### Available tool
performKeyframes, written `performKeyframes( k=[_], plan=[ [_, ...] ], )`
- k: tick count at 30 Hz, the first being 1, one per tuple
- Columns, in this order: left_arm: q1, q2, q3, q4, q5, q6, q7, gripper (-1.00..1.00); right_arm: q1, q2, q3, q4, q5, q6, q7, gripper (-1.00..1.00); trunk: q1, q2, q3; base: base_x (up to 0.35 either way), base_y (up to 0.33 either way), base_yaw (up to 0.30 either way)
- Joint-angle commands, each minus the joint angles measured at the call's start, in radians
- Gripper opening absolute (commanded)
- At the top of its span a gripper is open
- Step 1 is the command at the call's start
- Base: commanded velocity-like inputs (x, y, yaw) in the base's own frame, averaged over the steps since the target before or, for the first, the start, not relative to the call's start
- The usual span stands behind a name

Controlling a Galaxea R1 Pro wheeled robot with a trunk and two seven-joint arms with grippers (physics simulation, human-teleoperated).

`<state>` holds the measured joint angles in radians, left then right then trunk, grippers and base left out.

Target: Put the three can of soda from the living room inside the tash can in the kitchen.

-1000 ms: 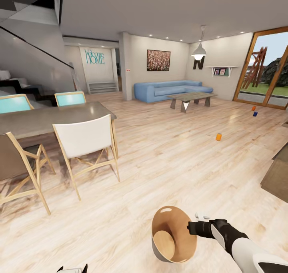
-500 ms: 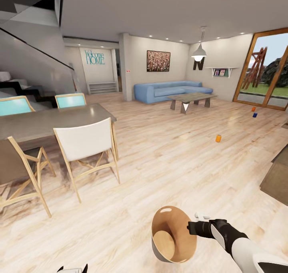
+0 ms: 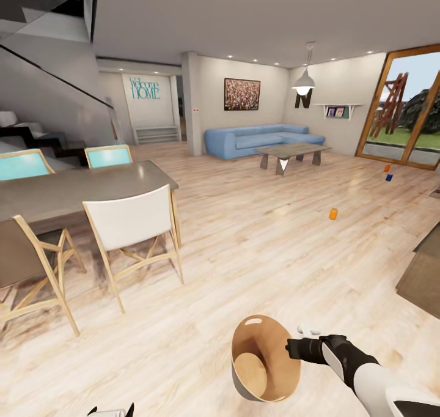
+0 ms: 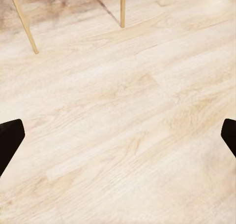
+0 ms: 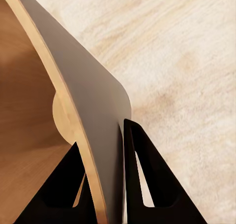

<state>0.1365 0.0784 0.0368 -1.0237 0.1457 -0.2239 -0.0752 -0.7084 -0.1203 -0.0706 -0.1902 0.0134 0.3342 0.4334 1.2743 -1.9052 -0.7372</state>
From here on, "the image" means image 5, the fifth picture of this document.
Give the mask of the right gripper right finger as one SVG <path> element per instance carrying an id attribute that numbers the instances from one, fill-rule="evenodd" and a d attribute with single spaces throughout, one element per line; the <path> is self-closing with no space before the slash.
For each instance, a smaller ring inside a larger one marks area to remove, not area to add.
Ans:
<path id="1" fill-rule="evenodd" d="M 207 224 L 142 126 L 123 121 L 127 224 Z M 143 203 L 137 152 L 154 207 Z"/>

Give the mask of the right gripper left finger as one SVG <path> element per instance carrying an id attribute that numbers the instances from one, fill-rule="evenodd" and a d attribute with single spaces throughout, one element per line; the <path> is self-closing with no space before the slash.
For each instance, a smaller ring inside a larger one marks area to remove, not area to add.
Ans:
<path id="1" fill-rule="evenodd" d="M 84 174 L 75 142 L 14 224 L 97 224 L 87 175 L 73 207 Z"/>

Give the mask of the trash can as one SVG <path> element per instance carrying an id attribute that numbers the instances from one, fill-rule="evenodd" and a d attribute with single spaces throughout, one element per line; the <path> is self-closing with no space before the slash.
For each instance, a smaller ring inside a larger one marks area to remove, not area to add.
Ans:
<path id="1" fill-rule="evenodd" d="M 14 224 L 76 142 L 97 224 L 123 224 L 123 85 L 37 0 L 0 0 L 0 224 Z"/>

